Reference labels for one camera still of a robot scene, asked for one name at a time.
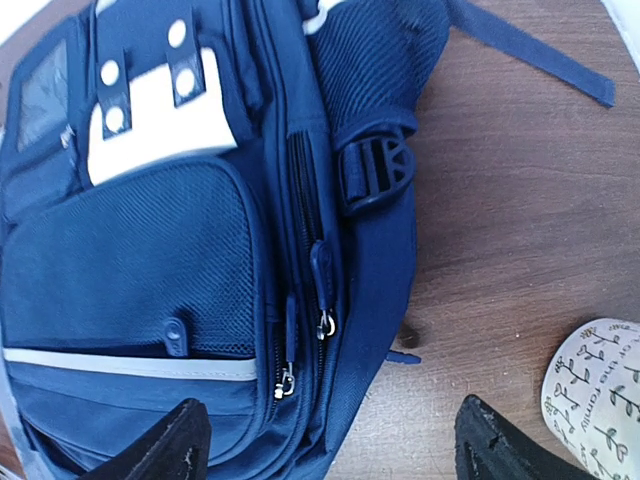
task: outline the shoulder strap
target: shoulder strap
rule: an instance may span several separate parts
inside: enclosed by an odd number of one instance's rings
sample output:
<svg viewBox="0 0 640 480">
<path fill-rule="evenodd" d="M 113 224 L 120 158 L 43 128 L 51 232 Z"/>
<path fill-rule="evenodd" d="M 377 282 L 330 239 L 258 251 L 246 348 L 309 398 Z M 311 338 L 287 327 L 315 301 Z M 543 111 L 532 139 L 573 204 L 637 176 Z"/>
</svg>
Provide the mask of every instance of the shoulder strap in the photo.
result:
<svg viewBox="0 0 640 480">
<path fill-rule="evenodd" d="M 558 77 L 605 107 L 615 104 L 615 83 L 467 0 L 447 0 L 451 24 L 501 52 Z"/>
</svg>

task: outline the white cup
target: white cup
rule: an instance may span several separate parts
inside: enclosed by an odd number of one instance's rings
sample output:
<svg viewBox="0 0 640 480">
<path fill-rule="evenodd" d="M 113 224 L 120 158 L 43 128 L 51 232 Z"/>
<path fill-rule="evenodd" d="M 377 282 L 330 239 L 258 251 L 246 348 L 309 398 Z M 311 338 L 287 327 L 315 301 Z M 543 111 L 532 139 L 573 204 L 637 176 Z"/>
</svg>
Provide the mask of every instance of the white cup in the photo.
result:
<svg viewBox="0 0 640 480">
<path fill-rule="evenodd" d="M 573 332 L 541 403 L 547 427 L 590 473 L 640 480 L 640 324 L 601 318 Z"/>
</svg>

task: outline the navy blue backpack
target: navy blue backpack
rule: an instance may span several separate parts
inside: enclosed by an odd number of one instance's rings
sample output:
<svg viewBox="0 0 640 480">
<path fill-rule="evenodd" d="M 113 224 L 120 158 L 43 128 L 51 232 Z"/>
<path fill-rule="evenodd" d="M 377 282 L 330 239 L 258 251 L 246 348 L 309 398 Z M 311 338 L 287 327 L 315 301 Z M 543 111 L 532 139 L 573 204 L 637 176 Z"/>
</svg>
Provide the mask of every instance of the navy blue backpack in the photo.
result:
<svg viewBox="0 0 640 480">
<path fill-rule="evenodd" d="M 39 42 L 0 150 L 2 411 L 29 478 L 95 469 L 185 398 L 211 478 L 327 473 L 385 358 L 416 361 L 389 352 L 406 139 L 452 25 L 613 105 L 465 0 L 100 0 Z"/>
</svg>

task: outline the brown wooden surface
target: brown wooden surface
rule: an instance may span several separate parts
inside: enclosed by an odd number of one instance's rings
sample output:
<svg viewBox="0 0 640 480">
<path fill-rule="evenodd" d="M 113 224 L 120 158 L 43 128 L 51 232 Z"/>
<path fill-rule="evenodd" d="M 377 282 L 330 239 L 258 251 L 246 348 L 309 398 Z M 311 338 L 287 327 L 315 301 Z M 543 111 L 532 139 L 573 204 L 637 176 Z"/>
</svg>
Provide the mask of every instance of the brown wooden surface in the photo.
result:
<svg viewBox="0 0 640 480">
<path fill-rule="evenodd" d="M 418 275 L 397 343 L 423 364 L 382 368 L 332 479 L 454 479 L 469 393 L 568 458 L 540 414 L 547 362 L 590 318 L 640 319 L 640 84 L 619 35 L 597 0 L 476 1 L 613 78 L 618 105 L 452 32 L 411 142 Z"/>
</svg>

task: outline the strap adjuster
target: strap adjuster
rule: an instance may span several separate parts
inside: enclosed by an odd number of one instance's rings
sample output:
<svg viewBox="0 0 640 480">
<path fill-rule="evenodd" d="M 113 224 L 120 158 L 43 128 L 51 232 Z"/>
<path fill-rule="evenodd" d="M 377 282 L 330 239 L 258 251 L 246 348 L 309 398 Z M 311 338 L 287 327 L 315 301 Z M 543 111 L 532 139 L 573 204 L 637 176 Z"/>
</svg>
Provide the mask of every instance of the strap adjuster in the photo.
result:
<svg viewBox="0 0 640 480">
<path fill-rule="evenodd" d="M 396 134 L 349 143 L 338 162 L 345 216 L 391 203 L 407 189 L 416 172 L 413 152 Z"/>
</svg>

